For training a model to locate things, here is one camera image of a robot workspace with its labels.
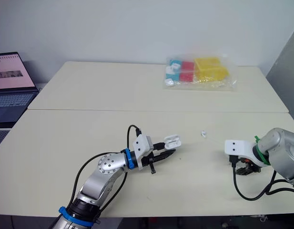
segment gray wall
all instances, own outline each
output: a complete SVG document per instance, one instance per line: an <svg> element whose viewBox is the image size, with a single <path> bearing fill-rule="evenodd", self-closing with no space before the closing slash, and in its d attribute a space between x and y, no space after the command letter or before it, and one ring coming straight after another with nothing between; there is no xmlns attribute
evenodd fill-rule
<svg viewBox="0 0 294 229"><path fill-rule="evenodd" d="M266 75L294 31L294 0L0 0L0 52L35 83L65 61L165 63L227 54Z"/></svg>
<svg viewBox="0 0 294 229"><path fill-rule="evenodd" d="M267 75L294 119L294 33Z"/></svg>

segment floor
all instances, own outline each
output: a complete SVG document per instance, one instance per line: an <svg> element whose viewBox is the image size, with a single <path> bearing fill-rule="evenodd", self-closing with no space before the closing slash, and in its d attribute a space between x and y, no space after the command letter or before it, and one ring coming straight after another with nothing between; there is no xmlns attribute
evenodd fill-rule
<svg viewBox="0 0 294 229"><path fill-rule="evenodd" d="M54 218L0 215L0 229L47 229ZM294 229L294 214L232 217L102 218L92 229Z"/></svg>

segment laptop screen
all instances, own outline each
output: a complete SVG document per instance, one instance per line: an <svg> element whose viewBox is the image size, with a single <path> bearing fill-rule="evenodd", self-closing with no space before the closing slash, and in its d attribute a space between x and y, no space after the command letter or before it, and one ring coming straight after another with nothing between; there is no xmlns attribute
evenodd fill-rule
<svg viewBox="0 0 294 229"><path fill-rule="evenodd" d="M16 52L0 54L0 89L34 87Z"/></svg>

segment laptop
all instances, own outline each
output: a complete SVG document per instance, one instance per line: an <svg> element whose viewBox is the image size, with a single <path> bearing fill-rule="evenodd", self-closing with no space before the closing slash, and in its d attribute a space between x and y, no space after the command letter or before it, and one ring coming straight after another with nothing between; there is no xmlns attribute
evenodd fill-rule
<svg viewBox="0 0 294 229"><path fill-rule="evenodd" d="M11 128L37 94L19 54L0 53L0 128Z"/></svg>

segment green cable tie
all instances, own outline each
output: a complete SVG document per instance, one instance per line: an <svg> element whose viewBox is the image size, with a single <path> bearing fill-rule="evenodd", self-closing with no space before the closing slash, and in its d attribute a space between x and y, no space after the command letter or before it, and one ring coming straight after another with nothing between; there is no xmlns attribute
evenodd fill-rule
<svg viewBox="0 0 294 229"><path fill-rule="evenodd" d="M268 162L268 161L265 159L264 155L260 152L260 150L259 150L259 148L258 148L258 142L259 142L260 138L258 138L258 136L255 136L255 138L256 138L256 143L257 143L257 144L256 144L256 150L257 150L257 152L258 152L259 157L261 158L261 160L262 160L263 163L265 163L266 165L270 166L270 165L271 165L270 162Z"/></svg>

